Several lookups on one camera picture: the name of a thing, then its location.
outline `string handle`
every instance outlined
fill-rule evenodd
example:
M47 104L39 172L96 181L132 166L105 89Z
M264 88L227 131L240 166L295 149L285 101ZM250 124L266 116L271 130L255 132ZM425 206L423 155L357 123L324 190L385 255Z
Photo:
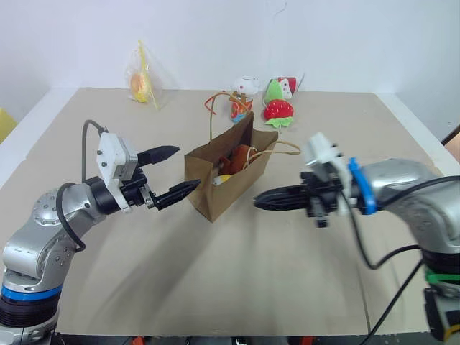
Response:
M247 108L247 106L243 102L241 102L236 96L234 96L234 95L232 95L232 94L230 94L228 92L225 92L225 91L218 92L215 95L209 97L206 100L206 102L204 102L204 106L206 107L206 109L208 109L210 111L210 113L209 113L209 141L211 141L213 139L213 115L216 115L216 112L214 111L214 103L216 101L216 98L219 97L219 96L222 96L222 95L229 96L230 98L232 98L232 101L235 101L240 106L242 106L246 110L246 113L249 111L249 109ZM209 101L212 101L210 108L208 107Z
M292 142L285 142L284 140L277 140L275 144L284 144L287 146L291 146L295 148L297 151L274 151L273 149L266 149L265 151L254 153L253 155L249 156L249 152L251 151L249 150L247 161L243 165L243 170L249 167L249 164L251 164L251 160L254 160L257 157L262 156L264 153L282 153L284 155L299 155L302 152L300 147L297 146L296 144L293 144Z

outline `black electrical cord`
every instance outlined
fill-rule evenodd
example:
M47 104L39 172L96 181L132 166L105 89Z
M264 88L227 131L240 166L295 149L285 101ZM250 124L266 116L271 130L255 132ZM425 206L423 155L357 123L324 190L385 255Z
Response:
M375 334L375 332L377 332L379 327L382 325L383 321L385 321L386 317L388 316L388 314L392 310L393 306L396 304L396 301L398 300L398 298L402 295L404 289L409 285L409 282L412 280L412 278L414 278L415 274L417 273L417 271L420 268L420 266L422 265L422 263L423 263L423 260L420 260L417 263L417 265L414 267L414 269L409 274L409 276L405 279L404 283L401 285L399 290L396 292L395 297L393 297L391 302L385 308L385 311L383 312L382 316L380 316L380 318L377 321L377 323L375 324L374 328L369 332L369 334L367 334L366 338L364 338L364 340L361 343L359 343L359 345L365 345L367 343L367 341Z
M78 235L72 230L70 227L69 223L67 222L67 219L65 218L64 212L63 212L63 194L64 190L67 189L68 187L75 185L75 183L64 183L59 187L57 190L57 195L56 195L56 212L57 212L57 217L59 218L59 221L61 225L63 226L65 232L69 235L69 237L78 245L78 248L75 250L75 253L82 252L85 250L86 245L83 243L83 241L78 237Z
M460 175L446 176L443 178L435 178L434 180L429 180L429 181L420 183L418 185L414 185L413 187L402 190L398 194L381 202L380 207L382 208L388 207L390 204L400 200L401 198L404 198L405 196L407 196L408 194L411 194L412 192L415 192L416 190L431 187L432 185L438 185L439 183L446 183L446 182L452 182L452 181L460 181Z
M368 266L368 268L370 268L373 271L378 270L386 261L388 261L388 259L390 259L391 257L394 257L396 254L406 252L408 250L420 249L420 247L417 244L401 247L401 248L398 248L398 249L393 250L392 252L386 254L376 264L372 264L371 261L369 260L369 257L367 256L367 253L366 253L365 249L364 249L364 245L362 243L361 234L360 234L360 230L359 230L359 226L358 226L358 221L357 221L356 217L354 216L353 210L351 209L350 202L348 201L347 198L345 198L344 192L342 190L340 190L340 194L342 195L342 198L345 200L346 207L349 210L350 219L351 219L351 222L353 223L354 236L356 237L356 242L358 244L361 256L362 256L366 266Z
M92 124L101 136L104 132L109 132L106 128L102 127L96 121L86 120L83 124L83 131L81 133L81 182L86 182L86 136L88 134L88 126Z

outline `table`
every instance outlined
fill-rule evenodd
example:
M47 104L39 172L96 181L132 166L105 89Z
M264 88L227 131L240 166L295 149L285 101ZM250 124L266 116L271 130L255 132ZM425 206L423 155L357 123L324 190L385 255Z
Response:
M208 140L203 101L211 91L175 91L160 111L125 90L80 89L0 190L0 244L28 219L45 191L80 179L81 126L94 119L139 151L173 144L181 151L145 167L158 193L183 180L183 155ZM305 143L323 132L363 165L389 157L433 163L391 111L371 93L301 92L295 122L280 138ZM218 103L213 132L231 126ZM254 102L254 127L270 130ZM87 176L98 174L97 136L88 138ZM58 331L136 335L364 334L379 318L418 254L404 253L380 271L362 264L345 216L317 229L302 211L270 212L252 198L299 183L301 155L273 155L265 174L214 224L188 201L162 211L116 213L84 236L60 300ZM407 226L382 212L359 217L374 259L413 243ZM426 331L421 273L397 303L382 333Z

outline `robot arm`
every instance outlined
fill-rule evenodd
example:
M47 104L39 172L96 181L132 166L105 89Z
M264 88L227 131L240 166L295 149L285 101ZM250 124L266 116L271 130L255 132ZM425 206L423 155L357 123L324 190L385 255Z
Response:
M447 341L460 331L460 177L437 183L438 176L427 167L401 159L361 168L351 158L347 167L336 145L321 133L311 138L304 153L313 172L300 174L303 183L264 192L254 205L273 211L304 208L318 227L327 226L328 213L346 213L342 196L364 215L386 210L399 216L421 249L430 285L425 309L431 333ZM416 187L420 184L427 187Z
M70 263L84 249L81 237L92 226L116 211L130 212L134 205L161 210L198 186L199 180L180 183L159 196L150 190L142 166L178 150L165 146L137 154L116 134L101 133L97 162L103 179L65 184L37 200L27 223L4 249L0 344L50 343Z

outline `red strawberry toy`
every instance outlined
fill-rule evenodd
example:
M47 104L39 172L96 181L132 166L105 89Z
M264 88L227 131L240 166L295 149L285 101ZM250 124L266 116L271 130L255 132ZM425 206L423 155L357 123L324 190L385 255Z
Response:
M294 108L284 99L274 99L268 103L264 110L266 124L271 124L274 128L281 126L287 127L294 121Z

